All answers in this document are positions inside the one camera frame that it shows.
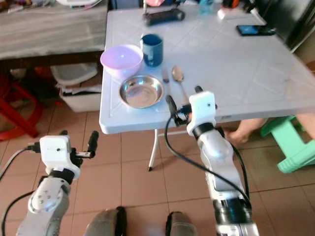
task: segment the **metal spoon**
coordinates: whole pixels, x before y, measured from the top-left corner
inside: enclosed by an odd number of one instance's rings
[[[181,68],[177,65],[175,65],[172,69],[172,75],[173,75],[173,79],[180,84],[181,88],[182,88],[182,91],[183,91],[183,95],[185,97],[185,101],[188,103],[189,100],[188,100],[188,96],[184,90],[184,87],[182,85],[182,81],[184,80],[184,74],[181,70]]]
[[[163,82],[166,84],[166,95],[170,95],[170,89],[169,89],[169,78],[168,78],[168,73],[167,73],[167,69],[163,68],[162,70],[162,79]]]

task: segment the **black cable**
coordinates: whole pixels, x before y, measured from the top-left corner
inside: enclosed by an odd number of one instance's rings
[[[234,150],[236,156],[238,157],[238,159],[241,163],[241,167],[242,167],[242,171],[243,171],[243,177],[244,177],[244,184],[245,184],[245,192],[246,192],[246,195],[248,196],[248,199],[250,199],[250,188],[248,187],[248,179],[247,179],[247,173],[246,173],[244,161],[242,159],[240,152],[236,149],[236,147],[233,144],[231,144],[231,145],[233,147],[233,150]]]
[[[2,223],[1,223],[1,230],[2,230],[2,236],[5,236],[5,222],[6,222],[6,217],[11,209],[11,207],[13,207],[14,204],[16,204],[19,200],[21,200],[24,197],[27,197],[29,195],[31,195],[34,191],[32,192],[28,192],[26,194],[23,194],[22,196],[16,198],[13,202],[10,203],[10,205],[7,207],[7,209],[5,210],[3,216],[2,216]]]
[[[217,177],[217,178],[221,179],[222,181],[226,182],[227,184],[231,185],[233,188],[235,188],[237,191],[239,191],[239,192],[242,194],[242,196],[243,196],[243,198],[244,198],[244,200],[245,200],[245,202],[246,202],[247,207],[251,209],[251,208],[252,208],[252,205],[251,205],[251,202],[250,202],[248,196],[247,196],[238,186],[236,186],[234,183],[232,183],[232,182],[229,181],[228,179],[224,178],[223,176],[219,175],[218,173],[213,172],[213,171],[210,171],[208,168],[206,168],[206,167],[204,167],[204,166],[198,164],[197,162],[194,162],[193,160],[191,160],[191,159],[185,157],[184,155],[181,155],[179,152],[177,152],[177,151],[175,151],[175,150],[173,149],[173,147],[172,147],[171,144],[169,143],[168,137],[167,137],[168,126],[169,126],[169,123],[170,123],[171,120],[172,120],[172,116],[168,119],[168,121],[167,121],[167,123],[166,123],[166,126],[165,126],[165,131],[164,131],[165,142],[166,142],[166,145],[167,145],[168,149],[169,149],[175,156],[177,156],[177,157],[183,159],[184,161],[186,161],[186,162],[192,164],[193,166],[195,166],[195,167],[197,167],[197,168],[199,168],[199,169],[201,169],[201,170],[203,170],[203,171],[206,171],[206,172],[209,172],[209,173],[213,174],[215,177]]]
[[[10,159],[8,160],[8,162],[6,163],[6,165],[4,166],[2,172],[0,173],[0,181],[2,180],[4,174],[6,173],[6,171],[9,169],[10,165],[12,164],[12,162],[15,160],[15,158],[20,154],[22,153],[23,151],[26,151],[28,150],[28,148],[24,148],[24,149],[21,149],[21,150],[18,150],[17,152],[15,152],[11,157]]]

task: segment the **blue bottle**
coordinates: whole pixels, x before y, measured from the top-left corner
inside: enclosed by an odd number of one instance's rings
[[[212,13],[213,0],[200,0],[199,13],[201,15],[210,15]]]

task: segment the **blue mug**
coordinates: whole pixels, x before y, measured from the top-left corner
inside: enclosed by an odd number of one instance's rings
[[[144,62],[147,66],[155,67],[163,61],[163,40],[157,34],[142,36],[140,46],[143,51]]]

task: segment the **table leg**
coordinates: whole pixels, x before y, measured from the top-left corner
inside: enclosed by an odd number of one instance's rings
[[[158,130],[155,129],[154,130],[154,144],[153,144],[153,148],[152,148],[152,153],[151,153],[148,171],[153,170],[154,160],[157,156],[157,153],[158,153]]]

